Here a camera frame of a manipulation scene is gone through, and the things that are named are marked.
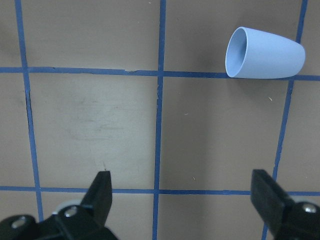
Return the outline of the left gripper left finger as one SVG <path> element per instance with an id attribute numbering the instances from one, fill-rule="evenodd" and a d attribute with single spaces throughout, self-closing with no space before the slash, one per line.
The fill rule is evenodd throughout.
<path id="1" fill-rule="evenodd" d="M 79 204 L 69 204 L 36 222 L 29 214 L 12 215 L 0 222 L 2 240 L 116 240 L 105 226 L 112 206 L 109 171 L 97 173 Z"/>

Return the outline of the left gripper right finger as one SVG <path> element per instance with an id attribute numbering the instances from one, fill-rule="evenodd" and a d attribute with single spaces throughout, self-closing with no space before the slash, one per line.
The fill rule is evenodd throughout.
<path id="1" fill-rule="evenodd" d="M 275 240 L 320 238 L 320 206 L 290 196 L 263 169 L 252 170 L 250 200 Z"/>

